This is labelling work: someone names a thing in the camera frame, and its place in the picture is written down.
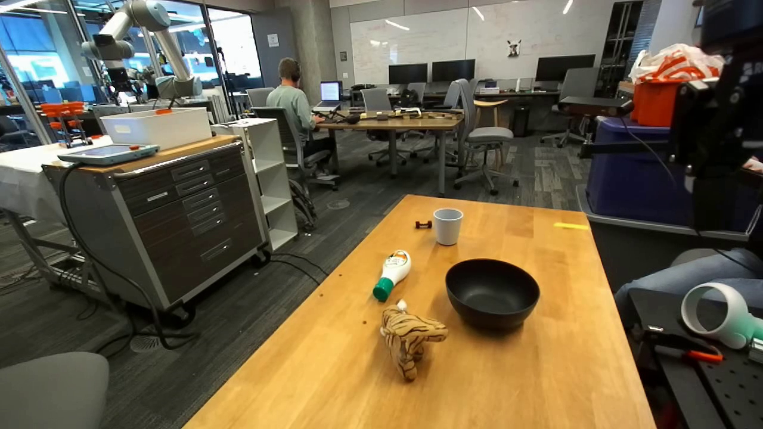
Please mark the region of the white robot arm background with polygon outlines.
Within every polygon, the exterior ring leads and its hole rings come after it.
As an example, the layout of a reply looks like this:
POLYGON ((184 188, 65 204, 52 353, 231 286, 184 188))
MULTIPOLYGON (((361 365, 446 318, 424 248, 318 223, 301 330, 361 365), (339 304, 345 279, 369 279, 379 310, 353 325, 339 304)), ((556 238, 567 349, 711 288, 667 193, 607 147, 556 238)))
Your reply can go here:
POLYGON ((200 80, 188 70, 182 47, 171 35, 169 11, 159 0, 124 0, 124 4, 81 42, 88 57, 105 64, 108 78, 118 93, 132 89, 127 60, 137 55, 128 31, 138 28, 151 42, 152 60, 168 60, 171 74, 158 75, 156 87, 165 99, 194 97, 204 93, 200 80))

